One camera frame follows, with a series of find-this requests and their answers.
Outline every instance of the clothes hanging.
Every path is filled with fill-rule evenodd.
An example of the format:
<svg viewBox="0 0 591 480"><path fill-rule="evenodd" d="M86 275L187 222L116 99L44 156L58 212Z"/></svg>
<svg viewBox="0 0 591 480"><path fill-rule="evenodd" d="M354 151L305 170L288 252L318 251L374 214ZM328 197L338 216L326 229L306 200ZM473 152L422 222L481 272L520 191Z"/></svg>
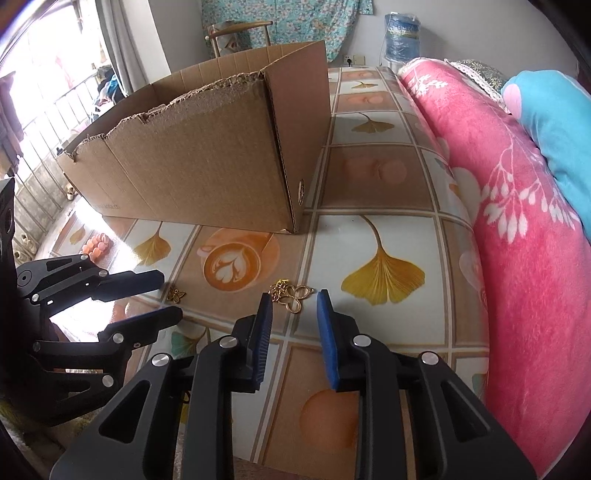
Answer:
<svg viewBox="0 0 591 480"><path fill-rule="evenodd" d="M204 35L215 23L234 20L273 20L269 35L273 44L302 41L326 42L326 59L333 61L358 14L372 15L372 0L203 0ZM239 41L246 48L265 46L261 29L250 30Z"/></svg>

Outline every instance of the curtain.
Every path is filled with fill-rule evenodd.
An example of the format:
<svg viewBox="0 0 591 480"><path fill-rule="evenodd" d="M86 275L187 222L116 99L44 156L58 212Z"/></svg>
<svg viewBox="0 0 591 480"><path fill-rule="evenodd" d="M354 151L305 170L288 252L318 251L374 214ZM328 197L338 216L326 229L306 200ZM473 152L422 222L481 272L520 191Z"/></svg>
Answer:
<svg viewBox="0 0 591 480"><path fill-rule="evenodd" d="M122 0L95 0L100 29L111 65L124 94L148 84L129 32Z"/></svg>
<svg viewBox="0 0 591 480"><path fill-rule="evenodd" d="M204 35L216 23L234 20L273 20L269 28L272 43L324 40L326 60L333 61L353 30L357 15L373 15L372 0L202 0ZM248 31L249 42L241 47L263 47L261 28Z"/></svg>

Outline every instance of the blue pillow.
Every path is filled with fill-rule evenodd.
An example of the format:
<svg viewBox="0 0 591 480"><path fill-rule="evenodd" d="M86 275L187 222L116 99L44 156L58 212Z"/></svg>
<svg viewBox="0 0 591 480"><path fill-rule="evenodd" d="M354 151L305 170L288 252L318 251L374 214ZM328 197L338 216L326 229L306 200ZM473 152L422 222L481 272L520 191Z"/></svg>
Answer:
<svg viewBox="0 0 591 480"><path fill-rule="evenodd" d="M503 100L540 148L591 241L591 95L556 70L521 72Z"/></svg>

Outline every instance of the gold chain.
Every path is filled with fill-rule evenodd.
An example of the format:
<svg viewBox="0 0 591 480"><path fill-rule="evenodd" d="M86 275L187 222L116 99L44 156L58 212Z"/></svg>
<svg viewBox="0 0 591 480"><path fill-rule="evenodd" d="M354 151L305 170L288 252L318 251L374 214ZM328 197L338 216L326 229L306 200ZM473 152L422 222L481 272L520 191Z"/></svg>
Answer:
<svg viewBox="0 0 591 480"><path fill-rule="evenodd" d="M307 285L292 285L287 278L277 280L271 285L269 295L271 301L283 305L291 313L301 312L301 301L314 293L314 289Z"/></svg>

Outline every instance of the gold jewelry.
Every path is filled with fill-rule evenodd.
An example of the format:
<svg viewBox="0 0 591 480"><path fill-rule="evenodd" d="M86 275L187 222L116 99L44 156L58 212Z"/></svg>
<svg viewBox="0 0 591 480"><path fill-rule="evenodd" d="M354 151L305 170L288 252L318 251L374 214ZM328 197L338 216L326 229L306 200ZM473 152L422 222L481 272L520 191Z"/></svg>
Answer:
<svg viewBox="0 0 591 480"><path fill-rule="evenodd" d="M173 301L175 303L181 303L181 299L187 294L187 292L185 291L180 291L177 288L174 288L174 285L172 285L168 291L168 296L166 297L166 299L168 301Z"/></svg>
<svg viewBox="0 0 591 480"><path fill-rule="evenodd" d="M313 288L307 285L292 285L288 278L277 280L269 290L271 301L283 305L291 313L300 313L301 301L313 293Z"/></svg>

